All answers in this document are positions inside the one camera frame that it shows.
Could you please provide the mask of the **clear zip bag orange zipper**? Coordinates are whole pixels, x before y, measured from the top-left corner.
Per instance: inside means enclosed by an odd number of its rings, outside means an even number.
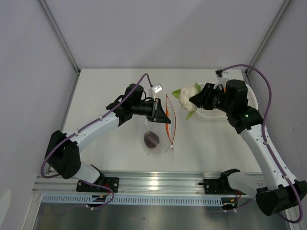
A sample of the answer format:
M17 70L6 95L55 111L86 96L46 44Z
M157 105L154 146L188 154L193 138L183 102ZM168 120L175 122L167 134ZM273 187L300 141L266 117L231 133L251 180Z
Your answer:
M141 144L147 156L161 156L165 153L173 153L174 151L177 118L168 94L165 95L162 108L170 119L170 124L154 123L145 120L142 125ZM146 131L152 131L158 135L160 144L156 148L149 149L145 146L143 138Z

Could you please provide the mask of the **dark red toy apple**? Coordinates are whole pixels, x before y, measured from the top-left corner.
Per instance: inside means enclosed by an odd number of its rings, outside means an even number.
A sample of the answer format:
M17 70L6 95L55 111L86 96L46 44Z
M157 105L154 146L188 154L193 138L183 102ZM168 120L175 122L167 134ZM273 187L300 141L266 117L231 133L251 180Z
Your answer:
M143 138L144 144L149 149L154 149L160 144L160 139L157 134L152 131L146 131Z

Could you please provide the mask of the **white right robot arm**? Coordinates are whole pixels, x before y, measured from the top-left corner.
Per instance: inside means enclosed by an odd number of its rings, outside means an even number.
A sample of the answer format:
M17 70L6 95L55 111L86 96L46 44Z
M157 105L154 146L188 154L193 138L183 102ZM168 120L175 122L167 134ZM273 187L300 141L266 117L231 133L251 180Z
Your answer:
M228 80L218 86L207 83L189 101L197 108L225 112L228 123L248 145L263 173L265 185L260 186L238 169L225 171L221 173L219 181L222 192L243 192L255 199L267 216L302 206L307 183L297 180L274 145L269 143L270 138L259 111L248 105L248 88L242 80Z

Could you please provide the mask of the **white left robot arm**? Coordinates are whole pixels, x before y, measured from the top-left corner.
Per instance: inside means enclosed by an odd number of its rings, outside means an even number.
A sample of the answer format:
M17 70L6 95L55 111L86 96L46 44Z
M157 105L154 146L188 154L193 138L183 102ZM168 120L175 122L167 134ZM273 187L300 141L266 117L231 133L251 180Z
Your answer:
M52 133L44 164L49 164L63 179L75 178L87 183L92 191L98 192L104 187L102 172L93 165L81 161L81 152L102 134L115 129L142 115L147 121L169 124L171 121L164 112L159 98L143 98L144 88L130 84L125 93L106 107L97 118L75 131Z

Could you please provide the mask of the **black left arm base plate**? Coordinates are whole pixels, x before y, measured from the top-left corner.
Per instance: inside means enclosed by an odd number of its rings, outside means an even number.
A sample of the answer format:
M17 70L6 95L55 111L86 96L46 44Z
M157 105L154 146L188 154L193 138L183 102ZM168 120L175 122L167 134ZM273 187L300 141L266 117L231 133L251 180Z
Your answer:
M93 185L85 183L81 180L77 182L77 192L88 193L108 193L112 190L114 193L118 192L119 178L118 177L100 177Z

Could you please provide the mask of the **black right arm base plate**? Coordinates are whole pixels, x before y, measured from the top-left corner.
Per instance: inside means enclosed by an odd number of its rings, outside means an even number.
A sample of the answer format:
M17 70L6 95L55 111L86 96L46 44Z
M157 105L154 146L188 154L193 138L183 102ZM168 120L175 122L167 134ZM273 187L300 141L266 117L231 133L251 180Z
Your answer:
M243 192L230 187L227 181L222 179L204 179L199 182L207 195L244 195Z

